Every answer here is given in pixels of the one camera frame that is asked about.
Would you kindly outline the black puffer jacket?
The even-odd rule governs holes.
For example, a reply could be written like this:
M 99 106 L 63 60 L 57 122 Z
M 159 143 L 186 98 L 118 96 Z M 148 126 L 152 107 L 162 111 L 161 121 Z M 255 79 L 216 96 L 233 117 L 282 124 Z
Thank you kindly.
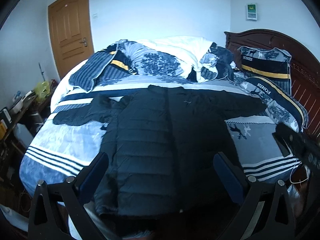
M 61 111 L 54 124 L 107 124 L 100 150 L 109 167 L 94 196 L 99 214 L 157 216 L 204 210 L 214 195 L 213 156 L 239 163 L 226 120 L 266 106 L 242 94 L 149 86 L 114 101 L 97 95 Z

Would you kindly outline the lying blue homes pillow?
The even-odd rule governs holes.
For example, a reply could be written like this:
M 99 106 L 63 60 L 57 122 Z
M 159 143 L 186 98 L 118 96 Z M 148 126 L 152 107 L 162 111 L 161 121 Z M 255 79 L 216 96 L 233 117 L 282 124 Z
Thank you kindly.
M 260 98 L 267 106 L 266 113 L 274 123 L 284 123 L 295 132 L 302 132 L 309 121 L 306 109 L 275 83 L 264 77 L 248 77 L 240 88 L 247 94 Z

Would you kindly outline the blue striped bed sheet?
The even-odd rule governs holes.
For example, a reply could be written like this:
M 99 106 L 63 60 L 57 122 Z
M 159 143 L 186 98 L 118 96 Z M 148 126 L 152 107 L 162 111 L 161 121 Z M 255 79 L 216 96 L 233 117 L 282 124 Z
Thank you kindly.
M 224 152 L 260 181 L 287 174 L 272 138 L 276 124 L 295 132 L 309 122 L 306 109 L 271 80 L 254 76 L 193 83 L 180 77 L 128 76 L 87 92 L 65 76 L 51 114 L 28 146 L 20 179 L 29 194 L 43 179 L 76 176 L 99 152 L 108 154 L 105 185 L 122 193 L 168 196 L 174 169 L 186 184 L 205 153 Z

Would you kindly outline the dark wooden headboard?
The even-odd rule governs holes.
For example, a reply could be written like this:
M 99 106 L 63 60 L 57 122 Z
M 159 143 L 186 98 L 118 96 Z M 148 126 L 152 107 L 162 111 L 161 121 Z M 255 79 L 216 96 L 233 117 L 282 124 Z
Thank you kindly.
M 265 77 L 304 106 L 305 131 L 319 139 L 319 60 L 304 45 L 283 33 L 252 29 L 225 32 L 226 48 L 248 76 Z

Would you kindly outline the upright blue homes pillow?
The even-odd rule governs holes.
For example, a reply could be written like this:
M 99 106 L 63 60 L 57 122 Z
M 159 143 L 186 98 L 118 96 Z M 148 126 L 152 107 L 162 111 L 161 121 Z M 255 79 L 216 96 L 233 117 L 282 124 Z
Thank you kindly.
M 291 59 L 289 52 L 279 48 L 261 49 L 241 46 L 240 63 L 248 76 L 262 76 L 291 95 Z

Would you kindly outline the cluttered side table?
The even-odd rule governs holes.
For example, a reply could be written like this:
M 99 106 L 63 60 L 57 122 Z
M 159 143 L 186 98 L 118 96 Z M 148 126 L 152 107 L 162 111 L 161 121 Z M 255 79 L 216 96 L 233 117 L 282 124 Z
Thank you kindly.
M 24 96 L 17 92 L 14 101 L 22 97 L 23 108 L 15 115 L 9 113 L 11 107 L 4 107 L 1 110 L 1 169 L 8 166 L 17 155 L 24 155 L 27 145 L 22 140 L 22 133 L 27 133 L 29 141 L 44 124 L 41 113 L 49 106 L 57 87 L 54 79 L 48 82 L 50 83 L 50 94 L 45 100 L 39 101 L 34 89 Z

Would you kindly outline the white bowl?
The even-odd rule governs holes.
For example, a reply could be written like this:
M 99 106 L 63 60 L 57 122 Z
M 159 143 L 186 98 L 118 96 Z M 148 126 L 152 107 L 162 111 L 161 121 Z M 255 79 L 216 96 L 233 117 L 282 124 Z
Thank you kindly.
M 12 115 L 17 114 L 23 108 L 23 98 L 18 97 L 12 104 L 9 113 Z

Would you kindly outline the yellow green plastic bag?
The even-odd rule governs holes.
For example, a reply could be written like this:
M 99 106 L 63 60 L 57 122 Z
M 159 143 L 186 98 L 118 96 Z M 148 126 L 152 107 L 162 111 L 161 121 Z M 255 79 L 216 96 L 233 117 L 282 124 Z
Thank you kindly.
M 38 82 L 34 91 L 38 100 L 43 101 L 50 94 L 50 83 L 48 81 Z

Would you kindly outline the crumpled blue white duvet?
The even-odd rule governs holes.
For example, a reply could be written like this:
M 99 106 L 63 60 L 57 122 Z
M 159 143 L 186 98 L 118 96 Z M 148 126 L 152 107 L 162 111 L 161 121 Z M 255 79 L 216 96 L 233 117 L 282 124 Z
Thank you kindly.
M 104 51 L 113 56 L 111 65 L 127 74 L 234 81 L 233 53 L 202 37 L 119 40 Z

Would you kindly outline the blue striped pillow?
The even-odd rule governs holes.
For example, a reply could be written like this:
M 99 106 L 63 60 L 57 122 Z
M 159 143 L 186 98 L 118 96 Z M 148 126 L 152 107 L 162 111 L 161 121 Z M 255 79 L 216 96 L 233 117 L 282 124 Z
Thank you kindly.
M 131 60 L 121 51 L 99 51 L 70 76 L 69 84 L 91 92 L 100 77 L 119 79 L 130 73 L 130 66 Z

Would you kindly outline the brown wooden door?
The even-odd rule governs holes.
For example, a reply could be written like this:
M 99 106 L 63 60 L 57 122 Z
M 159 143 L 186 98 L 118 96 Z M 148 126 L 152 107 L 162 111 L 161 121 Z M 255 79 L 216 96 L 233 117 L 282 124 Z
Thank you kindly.
M 48 6 L 50 41 L 60 78 L 93 53 L 89 0 L 57 0 Z M 87 47 L 79 42 L 87 39 Z

